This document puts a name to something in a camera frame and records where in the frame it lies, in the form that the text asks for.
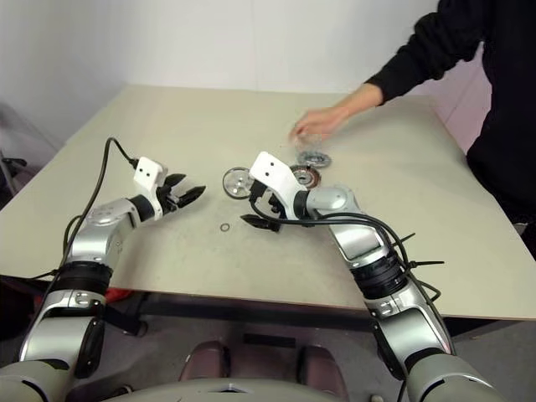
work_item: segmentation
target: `black connector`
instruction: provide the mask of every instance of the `black connector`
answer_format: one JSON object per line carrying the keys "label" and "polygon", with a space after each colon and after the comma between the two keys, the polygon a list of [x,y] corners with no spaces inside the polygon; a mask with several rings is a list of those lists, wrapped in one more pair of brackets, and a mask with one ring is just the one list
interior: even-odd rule
{"label": "black connector", "polygon": [[255,180],[250,188],[250,202],[254,203],[258,198],[262,197],[266,189],[267,187],[265,184],[261,183],[259,180]]}
{"label": "black connector", "polygon": [[140,160],[136,157],[131,157],[130,159],[128,159],[128,162],[131,164],[134,170],[136,170],[137,164],[140,162]]}

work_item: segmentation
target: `black sleeve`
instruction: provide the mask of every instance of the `black sleeve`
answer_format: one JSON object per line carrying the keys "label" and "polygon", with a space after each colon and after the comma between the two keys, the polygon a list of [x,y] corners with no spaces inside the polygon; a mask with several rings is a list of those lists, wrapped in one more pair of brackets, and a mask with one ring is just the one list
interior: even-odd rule
{"label": "black sleeve", "polygon": [[491,0],[440,0],[415,33],[368,83],[383,92],[384,103],[429,79],[439,80],[463,59],[471,60],[483,40]]}

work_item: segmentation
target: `white wall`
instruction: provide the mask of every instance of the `white wall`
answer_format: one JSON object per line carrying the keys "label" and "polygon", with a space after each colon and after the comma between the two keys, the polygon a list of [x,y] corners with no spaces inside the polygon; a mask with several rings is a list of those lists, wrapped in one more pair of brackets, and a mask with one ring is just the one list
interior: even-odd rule
{"label": "white wall", "polygon": [[[61,143],[125,82],[348,92],[378,70],[409,37],[416,19],[435,5],[430,0],[0,0],[0,49],[2,60],[9,60],[9,68],[0,67],[0,100]],[[463,110],[458,104],[478,68],[478,63],[462,66],[444,82],[418,90],[435,97],[440,116],[447,125],[452,119],[461,142],[469,141],[466,124],[453,117]],[[43,158],[44,151],[38,152]]]}

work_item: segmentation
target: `black band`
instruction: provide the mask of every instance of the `black band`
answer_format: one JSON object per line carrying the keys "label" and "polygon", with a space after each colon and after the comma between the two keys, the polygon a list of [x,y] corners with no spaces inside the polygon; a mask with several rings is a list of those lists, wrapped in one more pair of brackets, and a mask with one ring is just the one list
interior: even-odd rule
{"label": "black band", "polygon": [[128,200],[136,207],[137,213],[140,215],[140,221],[145,222],[154,216],[154,209],[147,198],[142,195],[137,195]]}
{"label": "black band", "polygon": [[350,272],[363,296],[369,300],[386,297],[408,283],[395,253],[382,257],[372,264],[354,268]]}
{"label": "black band", "polygon": [[307,212],[307,197],[308,191],[298,191],[294,198],[294,215],[298,219],[310,218]]}
{"label": "black band", "polygon": [[73,261],[59,269],[59,277],[51,291],[77,289],[104,296],[110,285],[111,269],[94,261]]}

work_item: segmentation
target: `person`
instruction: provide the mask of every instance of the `person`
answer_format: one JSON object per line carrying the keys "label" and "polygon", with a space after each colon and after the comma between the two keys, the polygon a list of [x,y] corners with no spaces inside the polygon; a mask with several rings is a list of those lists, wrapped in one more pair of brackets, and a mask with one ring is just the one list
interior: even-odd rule
{"label": "person", "polygon": [[350,116],[383,105],[426,80],[439,80],[460,60],[475,57],[492,84],[492,106],[466,155],[481,185],[513,223],[526,223],[523,240],[536,256],[536,2],[440,0],[421,18],[407,44],[351,95],[309,111],[291,137],[330,137]]}

